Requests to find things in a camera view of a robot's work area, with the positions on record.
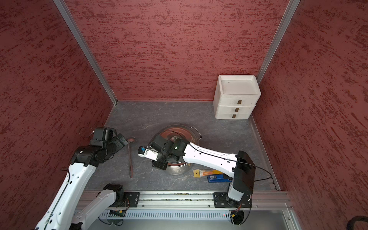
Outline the steel pot lid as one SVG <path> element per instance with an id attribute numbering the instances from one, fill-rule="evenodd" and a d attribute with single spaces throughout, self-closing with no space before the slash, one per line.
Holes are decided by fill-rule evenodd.
<path id="1" fill-rule="evenodd" d="M 181 138 L 194 144 L 199 144 L 199 141 L 202 138 L 201 134 L 194 126 L 187 127 L 184 125 L 170 125 L 164 127 L 159 132 L 159 135 L 171 141 Z"/>

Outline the long metal spoon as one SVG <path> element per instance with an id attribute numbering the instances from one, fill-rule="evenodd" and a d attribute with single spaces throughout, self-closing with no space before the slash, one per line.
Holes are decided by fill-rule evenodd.
<path id="1" fill-rule="evenodd" d="M 132 162 L 132 148 L 131 148 L 131 144 L 134 143 L 136 141 L 135 138 L 129 138 L 127 139 L 128 141 L 128 159 L 129 159 L 129 177 L 132 179 L 133 178 L 133 162 Z"/>

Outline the stainless steel pot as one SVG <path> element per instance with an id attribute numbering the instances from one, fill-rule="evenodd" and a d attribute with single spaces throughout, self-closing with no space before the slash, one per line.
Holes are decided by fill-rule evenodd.
<path id="1" fill-rule="evenodd" d="M 184 150 L 186 141 L 187 140 L 183 140 L 181 138 L 178 138 L 178 139 L 174 140 L 171 150 L 177 150 L 177 151 Z M 182 156 L 176 156 L 176 161 L 168 163 L 166 172 L 168 174 L 171 174 L 171 175 L 180 175 L 180 174 L 183 174 L 183 173 L 189 171 L 190 168 L 191 168 L 191 164 L 186 163 Z"/>

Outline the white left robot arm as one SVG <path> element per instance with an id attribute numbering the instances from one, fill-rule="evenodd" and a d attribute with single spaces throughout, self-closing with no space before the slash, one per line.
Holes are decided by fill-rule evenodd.
<path id="1" fill-rule="evenodd" d="M 108 184 L 81 212 L 74 213 L 97 167 L 112 159 L 126 145 L 128 141 L 114 128 L 96 128 L 90 144 L 75 151 L 64 182 L 35 229 L 87 230 L 108 207 L 129 207 L 122 185 Z"/>

